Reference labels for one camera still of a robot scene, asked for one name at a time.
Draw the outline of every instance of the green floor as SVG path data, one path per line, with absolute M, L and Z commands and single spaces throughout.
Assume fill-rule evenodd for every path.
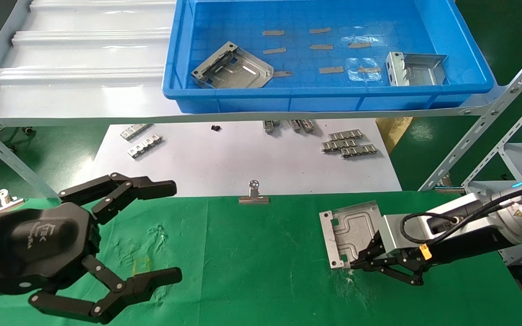
M 515 0 L 458 0 L 457 2 L 499 84 L 508 83 L 522 68 L 522 2 Z M 460 184 L 502 135 L 522 115 L 522 94 L 452 169 Z M 470 128 L 476 117 L 419 118 L 390 155 L 404 190 L 416 190 Z M 37 128 L 26 136 L 14 128 L 0 138 L 17 147 L 17 155 L 46 182 L 60 190 L 84 181 L 107 126 Z M 522 129 L 514 138 L 522 142 Z M 509 174 L 499 158 L 493 159 L 477 179 L 502 180 Z M 0 163 L 0 187 L 24 197 L 36 196 L 22 180 Z

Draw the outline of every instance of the metal bracket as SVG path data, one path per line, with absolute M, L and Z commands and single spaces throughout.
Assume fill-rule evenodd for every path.
M 452 169 L 455 163 L 466 153 L 468 148 L 480 138 L 491 124 L 505 111 L 505 109 L 522 93 L 522 69 L 513 78 L 511 83 L 506 86 L 504 93 L 495 101 L 482 106 L 480 109 L 485 110 L 484 114 L 474 123 L 472 128 L 460 139 L 458 144 L 448 153 L 442 163 L 422 184 L 419 191 L 432 189 L 437 182 L 443 177 L 444 173 Z
M 249 196 L 240 197 L 239 204 L 269 204 L 269 197 L 259 196 L 259 181 L 249 182 Z

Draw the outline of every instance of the robotic arm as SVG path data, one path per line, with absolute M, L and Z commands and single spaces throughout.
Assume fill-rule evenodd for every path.
M 433 266 L 522 244 L 522 183 L 490 196 L 467 194 L 427 212 L 372 216 L 371 227 L 373 236 L 356 250 L 350 268 L 422 285 L 422 274 Z
M 120 279 L 96 259 L 99 225 L 112 220 L 135 199 L 173 196 L 173 181 L 118 173 L 60 192 L 62 204 L 52 209 L 21 209 L 0 213 L 0 295 L 39 289 L 29 303 L 45 314 L 107 324 L 128 305 L 148 301 L 162 285 L 182 280 L 179 268 Z M 81 206 L 99 200 L 92 213 Z M 109 293 L 98 302 L 60 297 L 86 273 L 102 282 Z

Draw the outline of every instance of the silver metal bracket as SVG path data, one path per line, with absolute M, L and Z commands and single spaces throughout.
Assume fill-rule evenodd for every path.
M 350 268 L 367 248 L 382 220 L 375 201 L 319 213 L 331 269 Z
M 191 76 L 203 88 L 259 88 L 273 78 L 273 67 L 227 42 L 195 68 Z
M 259 196 L 259 181 L 249 182 L 249 196 L 240 197 L 239 204 L 269 204 L 269 197 Z
M 446 58 L 443 54 L 390 52 L 386 58 L 390 85 L 442 85 Z

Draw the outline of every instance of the green cloth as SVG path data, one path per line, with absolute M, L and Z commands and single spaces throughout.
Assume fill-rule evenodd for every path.
M 319 212 L 376 200 L 382 214 L 408 213 L 453 198 L 379 192 L 271 196 L 266 206 L 241 206 L 235 197 L 133 202 L 101 228 L 98 258 L 121 278 L 178 266 L 183 280 L 111 325 L 522 325 L 522 293 L 496 252 L 433 268 L 422 287 L 329 268 Z M 106 293 L 89 275 L 60 291 L 90 301 Z M 0 297 L 0 325 L 88 324 L 43 315 L 27 298 Z

